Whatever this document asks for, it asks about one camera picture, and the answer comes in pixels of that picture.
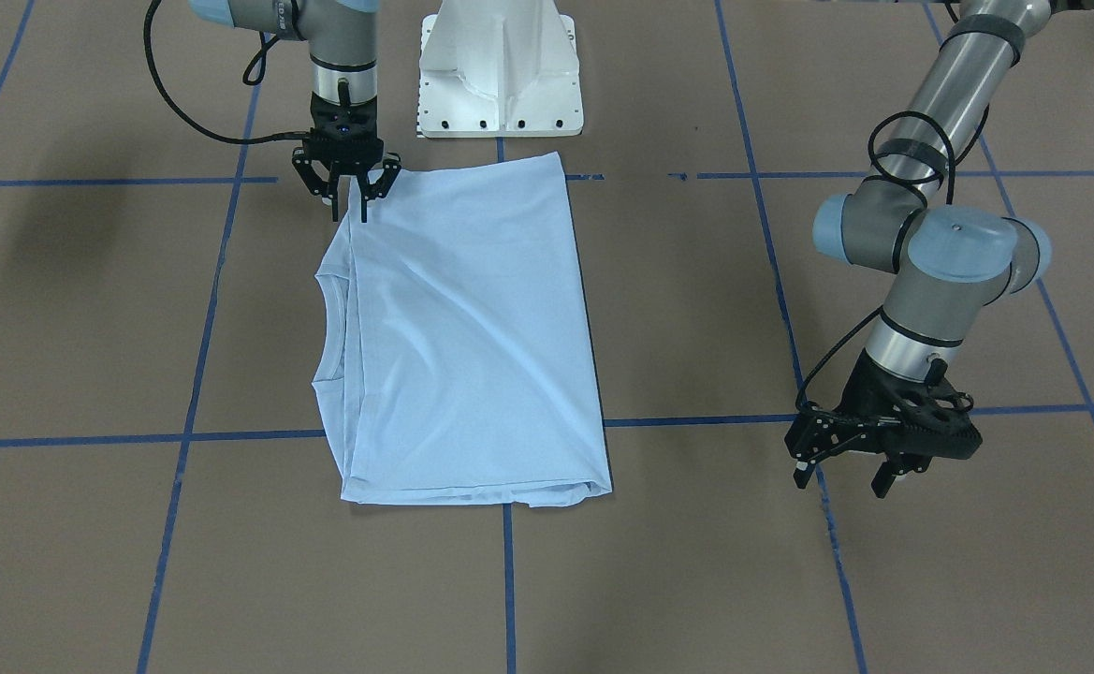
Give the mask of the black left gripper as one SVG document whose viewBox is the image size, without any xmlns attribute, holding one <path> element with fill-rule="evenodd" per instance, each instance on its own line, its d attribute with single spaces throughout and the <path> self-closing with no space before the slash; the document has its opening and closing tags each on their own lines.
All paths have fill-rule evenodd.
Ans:
<svg viewBox="0 0 1094 674">
<path fill-rule="evenodd" d="M 783 435 L 783 444 L 795 460 L 792 478 L 800 490 L 808 486 L 821 461 L 847 451 L 888 457 L 870 483 L 877 499 L 885 498 L 895 483 L 930 461 L 929 457 L 891 456 L 882 452 L 876 431 L 897 422 L 881 410 L 881 372 L 889 373 L 870 355 L 859 355 L 837 408 L 825 409 L 807 398 L 799 398 L 798 418 Z"/>
</svg>

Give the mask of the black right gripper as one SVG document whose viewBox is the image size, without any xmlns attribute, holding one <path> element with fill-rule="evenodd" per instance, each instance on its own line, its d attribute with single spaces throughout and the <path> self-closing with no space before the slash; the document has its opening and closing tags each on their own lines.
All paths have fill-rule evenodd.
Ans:
<svg viewBox="0 0 1094 674">
<path fill-rule="evenodd" d="M 368 222 L 372 201 L 387 197 L 401 174 L 401 159 L 386 154 L 379 138 L 379 98 L 337 104 L 312 94 L 313 127 L 291 156 L 291 165 L 312 196 L 340 222 L 340 179 L 356 178 L 361 223 Z"/>
</svg>

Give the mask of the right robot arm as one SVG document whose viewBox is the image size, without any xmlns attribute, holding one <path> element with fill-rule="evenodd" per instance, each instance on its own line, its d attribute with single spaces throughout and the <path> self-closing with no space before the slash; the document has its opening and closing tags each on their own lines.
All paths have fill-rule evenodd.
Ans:
<svg viewBox="0 0 1094 674">
<path fill-rule="evenodd" d="M 283 133 L 312 196 L 345 214 L 340 182 L 354 181 L 361 209 L 387 196 L 401 171 L 379 137 L 379 1 L 193 1 L 206 22 L 306 43 L 313 66 L 312 124 Z"/>
</svg>

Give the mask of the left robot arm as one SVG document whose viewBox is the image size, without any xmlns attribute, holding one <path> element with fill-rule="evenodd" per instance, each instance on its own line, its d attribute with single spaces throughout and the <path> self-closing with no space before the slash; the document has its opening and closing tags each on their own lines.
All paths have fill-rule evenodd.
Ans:
<svg viewBox="0 0 1094 674">
<path fill-rule="evenodd" d="M 868 137 L 868 176 L 813 217 L 821 255 L 894 281 L 860 319 L 870 336 L 839 404 L 824 408 L 798 390 L 783 438 L 798 488 L 825 461 L 859 452 L 882 457 L 870 487 L 884 498 L 903 476 L 969 460 L 982 444 L 973 397 L 948 383 L 948 367 L 982 307 L 1037 282 L 1054 251 L 1029 219 L 956 204 L 957 168 L 1029 38 L 1070 11 L 1094 11 L 1094 1 L 963 1 L 911 102 Z"/>
</svg>

